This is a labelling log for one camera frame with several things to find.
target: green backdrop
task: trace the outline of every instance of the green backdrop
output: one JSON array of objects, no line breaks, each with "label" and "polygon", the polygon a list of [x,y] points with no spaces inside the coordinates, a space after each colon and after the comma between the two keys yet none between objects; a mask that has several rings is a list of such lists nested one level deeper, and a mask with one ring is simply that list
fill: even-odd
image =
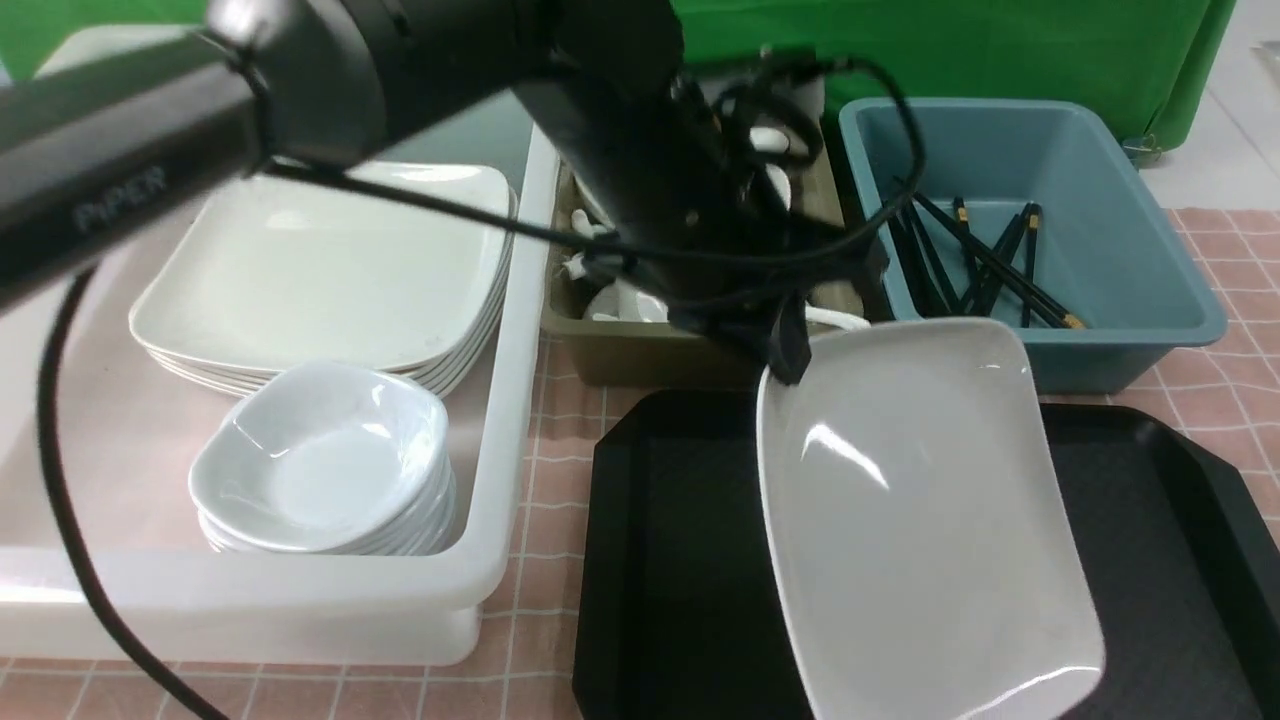
[{"label": "green backdrop", "polygon": [[[817,45],[884,64],[919,96],[1080,102],[1164,149],[1190,128],[1234,0],[675,0],[694,61]],[[29,77],[72,32],[193,23],[205,0],[0,0],[0,59]],[[833,79],[844,104],[872,86]]]}]

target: brown plastic bin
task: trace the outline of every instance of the brown plastic bin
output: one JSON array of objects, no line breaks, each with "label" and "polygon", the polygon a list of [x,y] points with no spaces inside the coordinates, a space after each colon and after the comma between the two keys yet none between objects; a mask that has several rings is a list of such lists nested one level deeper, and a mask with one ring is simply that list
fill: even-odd
[{"label": "brown plastic bin", "polygon": [[[572,232],[570,214],[581,208],[572,172],[559,173],[553,224]],[[815,218],[844,225],[836,183],[826,152],[803,177],[792,179],[799,208]],[[599,323],[582,320],[589,297],[579,297],[562,263],[572,255],[552,247],[547,264],[543,329],[568,348],[573,369],[589,386],[717,388],[750,387],[760,369],[709,341],[657,323]],[[813,293],[822,307],[863,314],[863,304],[849,283],[831,283]],[[812,325],[810,332],[827,332]]]}]

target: black tray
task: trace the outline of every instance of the black tray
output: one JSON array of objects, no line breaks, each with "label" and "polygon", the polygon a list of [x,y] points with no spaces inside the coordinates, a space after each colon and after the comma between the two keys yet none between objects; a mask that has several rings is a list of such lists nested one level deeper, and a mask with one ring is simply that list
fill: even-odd
[{"label": "black tray", "polygon": [[[1135,410],[1042,410],[1107,644],[1066,716],[1280,717],[1280,553],[1235,469]],[[660,392],[596,445],[573,692],[585,720],[812,717],[753,395]]]}]

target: white floor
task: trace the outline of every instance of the white floor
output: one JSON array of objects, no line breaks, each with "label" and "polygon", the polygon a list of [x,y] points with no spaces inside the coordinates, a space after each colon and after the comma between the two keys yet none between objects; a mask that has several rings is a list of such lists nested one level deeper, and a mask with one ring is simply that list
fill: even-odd
[{"label": "white floor", "polygon": [[1165,208],[1280,210],[1280,86],[1254,46],[1280,40],[1280,3],[1236,0],[1187,142],[1143,170]]}]

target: white plastic bin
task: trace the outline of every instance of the white plastic bin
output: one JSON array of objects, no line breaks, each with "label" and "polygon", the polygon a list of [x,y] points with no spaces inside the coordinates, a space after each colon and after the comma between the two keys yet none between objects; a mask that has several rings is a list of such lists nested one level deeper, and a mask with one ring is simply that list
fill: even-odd
[{"label": "white plastic bin", "polygon": [[[520,219],[550,222],[559,160],[534,131]],[[111,256],[64,370],[61,437],[81,524],[124,619],[166,660],[457,662],[507,565],[527,436],[547,246],[517,238],[497,340],[447,401],[456,542],[429,557],[215,555],[186,497],[189,460],[233,398],[170,377],[125,313],[198,204]],[[52,528],[31,427],[38,345],[60,290],[0,319],[0,656],[120,657]]]}]

